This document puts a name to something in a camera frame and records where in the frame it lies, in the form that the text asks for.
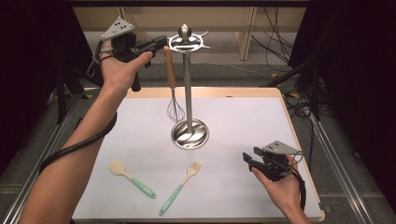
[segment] white table surface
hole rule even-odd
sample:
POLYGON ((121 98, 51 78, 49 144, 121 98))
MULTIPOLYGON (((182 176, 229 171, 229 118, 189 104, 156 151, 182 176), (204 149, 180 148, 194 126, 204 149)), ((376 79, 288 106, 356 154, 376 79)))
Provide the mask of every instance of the white table surface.
MULTIPOLYGON (((246 152, 256 160, 253 147, 279 140, 299 148, 280 93, 267 97, 193 97, 192 117, 209 129, 207 143, 183 150, 171 141, 175 123, 166 113, 170 99, 126 98, 118 121, 106 139, 93 167, 90 182, 78 204, 74 220, 265 222, 284 218, 267 192, 243 161, 246 152), (126 165, 133 177, 157 193, 151 199, 108 165, 126 165), (198 161, 202 168, 191 177, 163 216, 159 212, 180 184, 188 167, 198 161)), ((184 98, 177 101, 185 108, 184 98)), ((318 195, 303 160, 305 213, 322 220, 318 195)))

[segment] teal handle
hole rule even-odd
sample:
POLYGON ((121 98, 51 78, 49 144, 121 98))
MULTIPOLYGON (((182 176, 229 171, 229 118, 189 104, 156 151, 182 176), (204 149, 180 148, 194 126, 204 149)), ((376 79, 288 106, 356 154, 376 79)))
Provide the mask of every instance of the teal handle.
POLYGON ((141 189, 145 194, 147 194, 150 198, 156 198, 157 194, 154 192, 154 190, 150 189, 147 187, 145 184, 142 182, 138 181, 137 179, 133 178, 131 179, 132 183, 134 183, 139 189, 141 189))
POLYGON ((168 210, 168 207, 171 205, 171 203, 173 202, 173 200, 176 198, 176 196, 178 195, 178 193, 180 192, 181 188, 183 188, 183 185, 179 185, 177 187, 177 189, 173 192, 173 194, 169 197, 168 201, 166 201, 166 203, 163 205, 163 207, 160 210, 160 216, 162 216, 163 214, 165 214, 166 210, 168 210))

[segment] round metal base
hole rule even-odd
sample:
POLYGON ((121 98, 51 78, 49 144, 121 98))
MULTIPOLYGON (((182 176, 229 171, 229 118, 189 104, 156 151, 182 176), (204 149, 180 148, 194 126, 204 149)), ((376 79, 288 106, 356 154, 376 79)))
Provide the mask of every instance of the round metal base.
POLYGON ((182 149, 197 149, 202 147, 209 138, 209 129, 198 119, 192 120, 191 133, 186 119, 177 123, 171 132, 172 141, 182 149))

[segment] metal stand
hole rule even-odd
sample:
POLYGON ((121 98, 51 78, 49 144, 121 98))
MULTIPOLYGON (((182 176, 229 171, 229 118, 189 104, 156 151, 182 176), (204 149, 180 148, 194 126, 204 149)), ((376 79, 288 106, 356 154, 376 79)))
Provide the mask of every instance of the metal stand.
POLYGON ((178 122, 171 132, 172 141, 182 149, 197 149, 202 147, 209 138, 207 126, 198 119, 192 118, 191 102, 191 56, 190 54, 200 48, 209 47, 204 45, 202 36, 191 32, 190 27, 182 25, 178 29, 178 35, 169 38, 169 48, 183 54, 184 89, 186 93, 187 119, 178 122))

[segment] metal bracket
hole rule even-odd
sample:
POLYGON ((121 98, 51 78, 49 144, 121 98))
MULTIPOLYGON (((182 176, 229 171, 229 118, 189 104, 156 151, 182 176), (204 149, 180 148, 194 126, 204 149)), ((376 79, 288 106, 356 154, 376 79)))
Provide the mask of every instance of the metal bracket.
POLYGON ((116 21, 107 29, 107 31, 101 35, 103 41, 117 37, 119 35, 124 35, 126 33, 132 32, 134 26, 128 21, 123 20, 118 17, 116 21))
POLYGON ((295 149, 294 147, 290 147, 282 142, 275 141, 267 146, 265 146, 262 150, 269 151, 273 154, 278 155, 295 155, 300 151, 295 149))

